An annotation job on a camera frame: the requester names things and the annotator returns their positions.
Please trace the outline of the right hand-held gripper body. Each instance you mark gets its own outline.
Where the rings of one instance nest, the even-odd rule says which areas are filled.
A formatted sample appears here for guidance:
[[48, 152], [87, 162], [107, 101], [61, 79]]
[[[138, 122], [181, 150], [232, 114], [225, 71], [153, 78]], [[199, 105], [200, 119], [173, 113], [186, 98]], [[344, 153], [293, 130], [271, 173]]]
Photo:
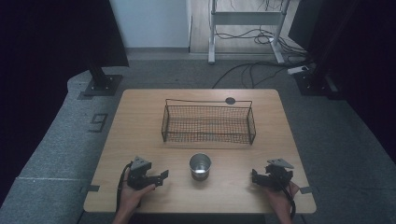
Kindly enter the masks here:
[[269, 175], [274, 190], [284, 189], [293, 178], [293, 165], [284, 159], [268, 160], [268, 165], [265, 167], [266, 173]]

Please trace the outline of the person's left hand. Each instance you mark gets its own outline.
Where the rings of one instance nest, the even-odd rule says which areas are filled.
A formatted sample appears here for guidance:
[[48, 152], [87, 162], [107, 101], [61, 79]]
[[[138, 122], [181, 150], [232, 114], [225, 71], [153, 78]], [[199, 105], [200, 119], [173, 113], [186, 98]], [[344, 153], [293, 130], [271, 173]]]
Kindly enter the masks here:
[[154, 184], [139, 190], [133, 189], [128, 186], [127, 176], [125, 176], [120, 187], [120, 203], [118, 212], [122, 215], [130, 217], [134, 213], [134, 210], [137, 208], [143, 197], [155, 189], [156, 186]]

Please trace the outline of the dark curtain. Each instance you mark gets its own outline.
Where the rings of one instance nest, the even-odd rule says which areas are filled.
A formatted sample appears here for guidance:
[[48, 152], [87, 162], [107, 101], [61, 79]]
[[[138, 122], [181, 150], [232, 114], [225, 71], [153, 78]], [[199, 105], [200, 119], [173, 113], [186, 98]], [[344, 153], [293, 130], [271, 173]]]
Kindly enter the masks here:
[[396, 0], [298, 1], [289, 37], [396, 160]]
[[0, 205], [89, 59], [128, 63], [110, 0], [0, 0]]

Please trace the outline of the person's right hand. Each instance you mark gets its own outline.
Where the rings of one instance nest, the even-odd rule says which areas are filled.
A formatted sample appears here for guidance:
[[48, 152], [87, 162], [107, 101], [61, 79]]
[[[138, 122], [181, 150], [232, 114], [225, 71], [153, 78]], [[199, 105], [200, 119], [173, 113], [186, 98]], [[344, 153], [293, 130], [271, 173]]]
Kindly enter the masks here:
[[274, 213], [276, 214], [276, 217], [285, 217], [291, 215], [292, 203], [285, 192], [274, 191], [268, 188], [263, 188], [262, 190], [266, 195]]

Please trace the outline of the steel metal cup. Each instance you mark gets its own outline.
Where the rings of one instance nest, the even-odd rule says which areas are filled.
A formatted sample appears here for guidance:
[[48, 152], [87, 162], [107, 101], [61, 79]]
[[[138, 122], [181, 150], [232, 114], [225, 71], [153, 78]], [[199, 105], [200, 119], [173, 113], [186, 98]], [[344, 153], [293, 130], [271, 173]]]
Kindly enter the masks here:
[[196, 153], [191, 156], [189, 166], [191, 177], [196, 181], [204, 181], [209, 177], [211, 160], [205, 153]]

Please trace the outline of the black stand with base plate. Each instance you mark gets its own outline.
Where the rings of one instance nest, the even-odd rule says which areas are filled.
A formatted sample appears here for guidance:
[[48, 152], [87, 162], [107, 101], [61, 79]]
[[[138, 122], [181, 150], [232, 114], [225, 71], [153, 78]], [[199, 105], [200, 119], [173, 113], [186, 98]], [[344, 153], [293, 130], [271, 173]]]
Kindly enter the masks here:
[[122, 81], [122, 75], [106, 75], [102, 67], [89, 59], [86, 62], [92, 80], [85, 91], [80, 93], [80, 99], [90, 99], [94, 96], [114, 96]]
[[341, 99], [341, 93], [334, 84], [329, 67], [325, 63], [316, 63], [314, 68], [305, 68], [292, 75], [301, 95], [326, 96], [329, 99]]

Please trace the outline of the white power strip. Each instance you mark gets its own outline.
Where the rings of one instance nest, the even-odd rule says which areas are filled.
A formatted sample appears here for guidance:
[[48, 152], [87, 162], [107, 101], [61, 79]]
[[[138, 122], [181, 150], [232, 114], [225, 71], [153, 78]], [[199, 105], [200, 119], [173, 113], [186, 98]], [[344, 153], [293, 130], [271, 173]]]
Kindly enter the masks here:
[[290, 68], [290, 69], [287, 70], [287, 73], [289, 75], [294, 75], [294, 74], [306, 72], [308, 70], [309, 70], [309, 68], [306, 65], [303, 65], [303, 66]]

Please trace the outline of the white desk frame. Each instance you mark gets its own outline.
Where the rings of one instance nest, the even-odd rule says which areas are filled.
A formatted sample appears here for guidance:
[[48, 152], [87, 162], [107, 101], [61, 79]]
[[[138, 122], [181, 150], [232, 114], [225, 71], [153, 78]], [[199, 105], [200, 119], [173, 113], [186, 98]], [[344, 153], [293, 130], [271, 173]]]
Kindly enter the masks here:
[[209, 27], [210, 34], [208, 40], [208, 63], [215, 63], [215, 32], [218, 25], [266, 25], [276, 26], [275, 33], [269, 38], [271, 49], [278, 63], [285, 60], [281, 53], [279, 43], [280, 33], [287, 16], [290, 0], [284, 0], [279, 11], [256, 11], [256, 12], [231, 12], [217, 11], [217, 0], [209, 0]]

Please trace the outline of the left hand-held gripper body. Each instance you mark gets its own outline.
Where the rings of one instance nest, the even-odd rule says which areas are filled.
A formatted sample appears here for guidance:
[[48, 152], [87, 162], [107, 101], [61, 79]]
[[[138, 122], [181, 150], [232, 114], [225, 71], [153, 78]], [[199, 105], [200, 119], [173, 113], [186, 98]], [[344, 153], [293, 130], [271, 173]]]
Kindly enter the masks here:
[[136, 156], [131, 161], [130, 171], [127, 178], [127, 185], [132, 189], [140, 190], [152, 184], [152, 180], [147, 176], [147, 171], [151, 168], [151, 163]]

